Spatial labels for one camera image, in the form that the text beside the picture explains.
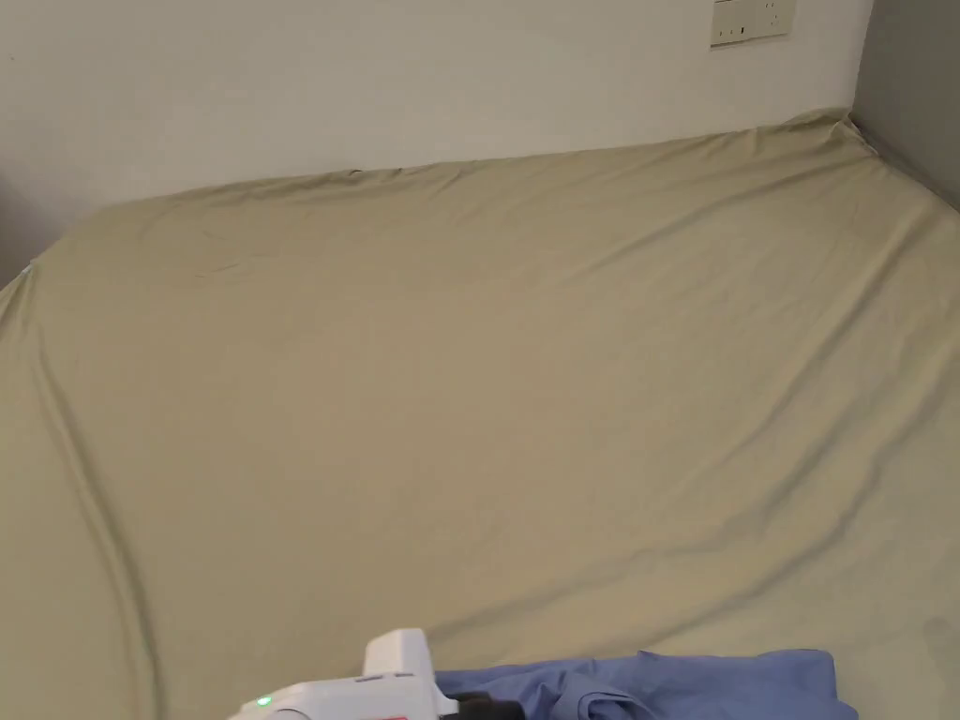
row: blue cloth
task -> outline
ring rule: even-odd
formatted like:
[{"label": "blue cloth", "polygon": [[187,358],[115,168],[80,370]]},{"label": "blue cloth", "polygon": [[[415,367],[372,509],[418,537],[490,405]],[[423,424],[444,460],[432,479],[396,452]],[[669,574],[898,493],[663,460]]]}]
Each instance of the blue cloth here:
[{"label": "blue cloth", "polygon": [[438,672],[445,695],[517,700],[528,720],[856,720],[837,700],[833,658],[786,650],[756,658],[557,660]]}]

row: mattress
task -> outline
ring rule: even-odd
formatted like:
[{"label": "mattress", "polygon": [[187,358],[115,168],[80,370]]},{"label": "mattress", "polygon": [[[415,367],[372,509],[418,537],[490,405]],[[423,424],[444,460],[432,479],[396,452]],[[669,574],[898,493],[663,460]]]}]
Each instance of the mattress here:
[{"label": "mattress", "polygon": [[960,215],[846,118],[123,204],[0,294],[10,717],[829,650],[960,707]]}]

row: wall socket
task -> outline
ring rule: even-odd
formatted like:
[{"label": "wall socket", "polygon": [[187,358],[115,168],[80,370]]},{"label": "wall socket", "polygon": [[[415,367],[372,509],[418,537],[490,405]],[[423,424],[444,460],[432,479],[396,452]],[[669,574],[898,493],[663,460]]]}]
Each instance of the wall socket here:
[{"label": "wall socket", "polygon": [[710,45],[787,35],[796,12],[797,0],[716,0]]}]

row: white wall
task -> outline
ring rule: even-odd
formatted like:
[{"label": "white wall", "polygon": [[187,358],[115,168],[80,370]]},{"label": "white wall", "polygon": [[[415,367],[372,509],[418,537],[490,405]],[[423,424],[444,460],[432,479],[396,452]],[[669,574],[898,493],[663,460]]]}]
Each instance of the white wall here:
[{"label": "white wall", "polygon": [[710,52],[712,0],[0,0],[0,278],[130,198],[848,105],[871,2]]}]

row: white device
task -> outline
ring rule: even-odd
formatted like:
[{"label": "white device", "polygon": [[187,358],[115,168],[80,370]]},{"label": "white device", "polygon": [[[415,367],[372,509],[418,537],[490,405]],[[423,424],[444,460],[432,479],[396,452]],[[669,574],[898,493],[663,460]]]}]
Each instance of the white device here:
[{"label": "white device", "polygon": [[437,688],[423,630],[394,630],[367,644],[361,677],[290,685],[230,720],[438,720],[458,707]]}]

